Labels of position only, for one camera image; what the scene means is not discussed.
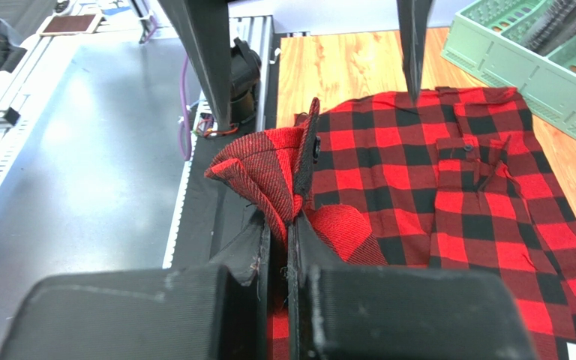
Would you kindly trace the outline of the red black plaid shirt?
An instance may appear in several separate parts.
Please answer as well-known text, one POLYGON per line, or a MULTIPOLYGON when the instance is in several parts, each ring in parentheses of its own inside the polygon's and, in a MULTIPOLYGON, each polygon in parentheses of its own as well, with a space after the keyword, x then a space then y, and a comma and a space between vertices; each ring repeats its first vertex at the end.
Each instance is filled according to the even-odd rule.
POLYGON ((292 127, 243 136, 205 176, 285 242, 304 212, 343 261, 499 276, 542 359, 576 355, 576 217, 515 88, 313 100, 292 127))

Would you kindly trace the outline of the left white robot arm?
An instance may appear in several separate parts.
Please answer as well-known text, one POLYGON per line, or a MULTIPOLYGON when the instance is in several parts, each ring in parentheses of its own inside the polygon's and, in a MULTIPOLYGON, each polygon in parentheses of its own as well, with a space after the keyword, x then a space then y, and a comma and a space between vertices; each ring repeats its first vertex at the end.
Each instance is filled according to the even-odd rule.
MULTIPOLYGON (((433 5, 432 1, 397 2, 403 72, 412 102, 421 92, 425 38, 433 5)), ((244 122, 245 117, 234 115, 231 106, 260 81, 262 60, 247 42, 230 37, 227 1, 171 0, 161 1, 160 6, 196 71, 219 129, 244 122)))

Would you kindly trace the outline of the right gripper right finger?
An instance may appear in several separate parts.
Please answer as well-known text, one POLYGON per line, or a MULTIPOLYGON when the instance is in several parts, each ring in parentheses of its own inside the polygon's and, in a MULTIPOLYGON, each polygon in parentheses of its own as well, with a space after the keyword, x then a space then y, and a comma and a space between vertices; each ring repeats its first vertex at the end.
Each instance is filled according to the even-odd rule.
POLYGON ((288 235, 291 359, 536 359, 512 294, 485 271, 350 265, 303 214, 288 235))

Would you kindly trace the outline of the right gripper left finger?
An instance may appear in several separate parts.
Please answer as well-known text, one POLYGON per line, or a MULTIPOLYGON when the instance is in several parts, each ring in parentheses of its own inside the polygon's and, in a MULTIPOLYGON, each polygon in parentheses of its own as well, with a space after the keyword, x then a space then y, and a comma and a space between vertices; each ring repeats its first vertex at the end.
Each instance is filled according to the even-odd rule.
POLYGON ((0 359, 268 359, 269 245, 256 211, 203 265, 44 278, 0 359))

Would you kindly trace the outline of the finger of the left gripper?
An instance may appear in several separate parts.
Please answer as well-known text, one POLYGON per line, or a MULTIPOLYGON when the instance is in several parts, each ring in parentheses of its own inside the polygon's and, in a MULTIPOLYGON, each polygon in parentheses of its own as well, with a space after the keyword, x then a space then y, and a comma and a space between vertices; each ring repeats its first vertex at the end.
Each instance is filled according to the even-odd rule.
POLYGON ((225 0, 160 0, 193 65, 219 131, 230 126, 231 46, 225 0))
POLYGON ((433 0, 397 0, 402 68, 413 103, 417 102, 421 91, 426 31, 433 3, 433 0))

